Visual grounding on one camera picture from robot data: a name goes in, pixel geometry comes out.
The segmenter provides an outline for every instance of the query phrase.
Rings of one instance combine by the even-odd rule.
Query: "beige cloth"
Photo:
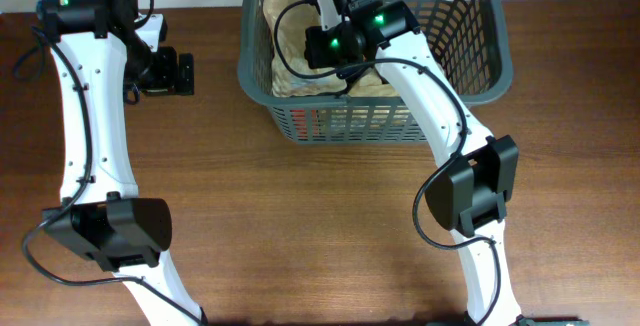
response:
[[[300,0],[263,0],[262,12],[273,35],[278,16],[285,7]],[[280,21],[278,43],[287,63],[301,74],[319,74],[330,68],[312,70],[304,58],[305,30],[311,26],[319,26],[320,20],[316,8],[311,5],[300,5],[287,12]],[[323,92],[339,92],[347,87],[344,80],[335,75],[316,80],[304,80],[293,76],[284,67],[282,60],[275,53],[271,62],[273,95],[278,97],[317,95]]]

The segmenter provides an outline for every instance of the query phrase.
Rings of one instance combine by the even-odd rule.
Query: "black bracket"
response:
[[[518,164],[518,147],[511,138],[459,157],[425,192],[429,209],[440,226],[473,237],[475,229],[507,216]]]
[[[429,322],[427,326],[474,326],[473,321],[458,321],[458,322]],[[522,318],[512,326],[590,326],[588,321],[533,321],[532,319]]]
[[[59,210],[46,209],[43,218]],[[76,205],[45,232],[81,258],[96,261],[102,271],[155,267],[171,244],[171,214],[161,199],[112,199]]]
[[[350,21],[329,30],[320,26],[306,30],[305,58],[312,69],[374,60],[378,48],[387,47],[392,38],[405,32],[420,32],[420,23],[404,1],[332,1],[338,14],[348,16]]]
[[[173,47],[159,47],[151,58],[150,66],[140,75],[125,73],[125,84],[135,84],[146,96],[194,94],[192,54],[178,55]]]

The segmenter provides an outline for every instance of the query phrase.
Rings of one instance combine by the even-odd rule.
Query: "wood grain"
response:
[[[507,257],[527,315],[640,319],[640,0],[505,2],[516,77],[474,109],[521,150]],[[460,314],[457,256],[423,244],[410,204],[434,170],[424,145],[297,146],[236,81],[239,9],[167,10],[168,43],[196,59],[196,96],[126,108],[141,196],[173,216],[173,258],[212,321],[351,323]],[[72,289],[19,251],[57,204],[64,140],[53,65],[10,69],[33,15],[0,15],[0,324],[144,325],[121,285]],[[449,240],[430,217],[425,227]],[[103,276],[52,240],[64,276]]]

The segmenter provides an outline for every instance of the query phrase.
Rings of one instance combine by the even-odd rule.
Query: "gray plastic basket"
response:
[[[507,91],[513,65],[500,0],[405,2],[467,106],[495,101]],[[287,138],[305,144],[425,141],[399,97],[273,96],[274,51],[262,0],[244,0],[242,12],[240,85],[255,102],[269,108]]]

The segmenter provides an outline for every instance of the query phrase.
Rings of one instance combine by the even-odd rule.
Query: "black clamp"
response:
[[[433,217],[446,230],[473,237],[475,230],[507,216],[518,164],[518,147],[511,138],[489,143],[459,157],[425,191]]]
[[[43,218],[59,212],[46,209]],[[45,228],[60,244],[102,271],[122,266],[158,265],[160,252],[171,244],[171,213],[161,199],[112,199],[74,206]]]

